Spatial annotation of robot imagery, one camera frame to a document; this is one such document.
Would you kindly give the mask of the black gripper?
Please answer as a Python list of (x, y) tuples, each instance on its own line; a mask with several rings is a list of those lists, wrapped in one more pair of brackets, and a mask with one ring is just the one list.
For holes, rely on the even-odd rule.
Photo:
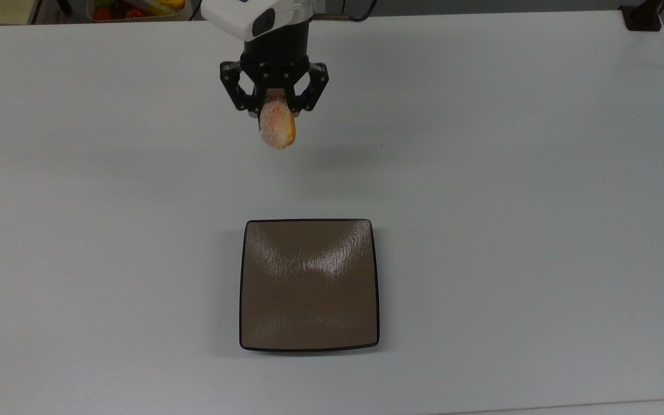
[[(238, 111), (260, 115), (264, 89), (294, 90), (304, 76), (309, 82), (299, 95), (288, 95), (288, 108), (294, 114), (314, 110), (330, 78), (325, 63), (308, 57), (310, 23), (287, 25), (245, 42), (240, 61), (220, 63), (221, 82)], [(240, 86), (243, 73), (253, 81), (251, 93)]]

